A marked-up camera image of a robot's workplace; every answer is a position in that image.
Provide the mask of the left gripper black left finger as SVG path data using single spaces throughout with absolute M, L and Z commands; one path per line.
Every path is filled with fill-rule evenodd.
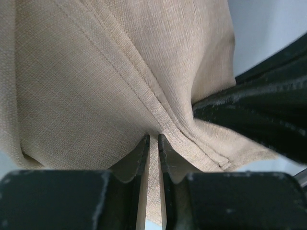
M 150 137 L 107 170 L 16 170 L 0 182 L 3 230 L 142 230 Z

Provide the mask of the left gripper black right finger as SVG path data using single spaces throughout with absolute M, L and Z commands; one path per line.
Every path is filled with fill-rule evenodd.
M 304 230 L 307 197 L 283 172 L 201 172 L 158 137 L 165 230 Z

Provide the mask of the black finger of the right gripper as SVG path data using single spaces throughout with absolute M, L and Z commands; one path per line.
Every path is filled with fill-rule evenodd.
M 193 105 L 194 117 L 231 129 L 291 160 L 307 162 L 307 37 Z

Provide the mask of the beige cloth napkin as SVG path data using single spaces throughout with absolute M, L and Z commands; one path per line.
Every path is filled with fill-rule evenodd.
M 0 150 L 28 169 L 106 169 L 151 136 L 146 217 L 161 224 L 157 137 L 204 172 L 275 152 L 194 118 L 233 87 L 225 0 L 3 0 Z

